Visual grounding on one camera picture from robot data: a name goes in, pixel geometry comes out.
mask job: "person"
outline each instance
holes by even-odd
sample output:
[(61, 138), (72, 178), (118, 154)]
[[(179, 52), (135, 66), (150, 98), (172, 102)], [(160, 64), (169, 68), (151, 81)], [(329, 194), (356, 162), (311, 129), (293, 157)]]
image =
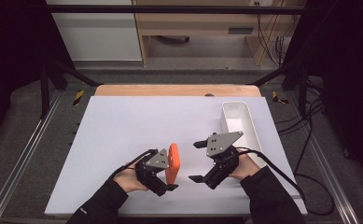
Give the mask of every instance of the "person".
[[(248, 195), (254, 224), (305, 223), (300, 209), (269, 167), (259, 168), (247, 154), (244, 154), (239, 156), (239, 166), (230, 177), (240, 180)], [(118, 210), (126, 202), (128, 193), (135, 190), (148, 189), (137, 180), (135, 170), (126, 169), (113, 179), (106, 180), (66, 224), (117, 223)]]

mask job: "white tray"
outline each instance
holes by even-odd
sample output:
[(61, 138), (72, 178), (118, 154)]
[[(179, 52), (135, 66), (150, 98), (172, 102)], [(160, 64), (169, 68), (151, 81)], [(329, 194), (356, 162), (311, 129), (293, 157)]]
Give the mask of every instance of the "white tray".
[[(223, 133), (242, 131), (244, 134), (233, 145), (235, 147), (248, 147), (263, 153), (260, 146), (254, 122), (248, 105), (245, 102), (225, 102), (222, 104), (221, 127)], [(255, 153), (248, 156), (259, 166), (263, 167), (266, 162)]]

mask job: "white tabletop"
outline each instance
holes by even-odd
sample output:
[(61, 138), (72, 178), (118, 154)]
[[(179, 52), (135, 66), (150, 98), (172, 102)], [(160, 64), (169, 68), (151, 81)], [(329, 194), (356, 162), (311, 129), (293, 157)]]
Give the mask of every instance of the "white tabletop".
[[(213, 161), (192, 144), (221, 133), (224, 102), (246, 102), (264, 154), (295, 180), (272, 115), (263, 97), (92, 96), (76, 139), (51, 194), (45, 214), (71, 216), (121, 165), (151, 148), (178, 144), (181, 168), (173, 192), (158, 197), (135, 191), (119, 209), (125, 217), (242, 216), (249, 200), (237, 180), (225, 179), (216, 189), (196, 184), (189, 175), (205, 175)], [(298, 192), (276, 175), (303, 214)], [(158, 177), (165, 182), (164, 171)]]

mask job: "floor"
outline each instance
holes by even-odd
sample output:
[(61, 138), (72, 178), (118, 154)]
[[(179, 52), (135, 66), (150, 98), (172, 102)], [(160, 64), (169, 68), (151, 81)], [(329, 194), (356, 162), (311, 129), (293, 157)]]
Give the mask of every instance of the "floor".
[[(267, 59), (260, 67), (254, 65), (243, 37), (207, 37), (192, 36), (188, 43), (182, 39), (153, 38), (147, 66), (133, 63), (84, 63), (76, 62), (78, 71), (87, 77), (103, 83), (179, 83), (179, 84), (247, 84), (269, 74), (278, 66)], [(50, 88), (53, 99), (59, 102), (53, 111), (49, 123), (40, 123), (39, 83), (34, 82), (16, 90), (12, 96), (11, 107), (0, 128), (0, 194), (6, 196), (0, 202), (0, 223), (64, 223), (64, 219), (48, 217), (43, 214), (48, 203), (50, 192), (56, 184), (57, 177), (72, 145), (78, 124), (89, 96), (94, 88), (66, 75), (69, 86), (66, 91), (55, 91)], [(290, 132), (282, 131), (293, 124), (298, 115), (295, 109), (297, 90), (283, 91), (283, 77), (277, 77), (259, 87), (266, 97), (273, 120), (278, 128), (291, 168), (295, 168), (301, 150), (306, 141), (309, 126), (297, 126)], [(321, 80), (311, 77), (320, 85)], [(73, 105), (78, 91), (84, 90), (78, 105)], [(273, 100), (273, 92), (279, 100)], [(316, 92), (308, 92), (308, 102), (318, 97)], [(308, 223), (363, 223), (363, 170), (358, 161), (346, 159), (342, 154), (342, 144), (325, 115), (325, 108), (317, 107), (313, 116), (313, 137), (307, 145), (299, 173), (313, 177), (329, 189), (337, 188), (336, 184), (326, 182), (328, 177), (319, 164), (323, 152), (326, 163), (339, 184), (341, 196), (334, 211), (326, 216), (310, 213), (306, 216)], [(42, 135), (36, 136), (39, 143), (29, 142), (35, 127), (43, 127)], [(26, 146), (34, 146), (27, 152)], [(12, 173), (21, 155), (27, 161), (24, 166), (16, 167), (18, 174)], [(7, 185), (10, 177), (18, 185)], [(297, 176), (298, 184), (305, 191), (307, 206), (314, 212), (325, 213), (331, 207), (331, 201), (325, 188), (311, 179)], [(351, 208), (349, 214), (344, 207)]]

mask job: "orange object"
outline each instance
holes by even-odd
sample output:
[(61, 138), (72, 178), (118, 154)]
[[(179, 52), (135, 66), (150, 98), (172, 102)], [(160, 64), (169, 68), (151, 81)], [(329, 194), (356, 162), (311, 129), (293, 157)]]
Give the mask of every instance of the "orange object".
[(180, 158), (178, 155), (178, 148), (176, 143), (172, 143), (169, 148), (168, 155), (169, 167), (164, 171), (166, 174), (167, 184), (173, 185), (177, 177), (178, 170), (180, 169)]

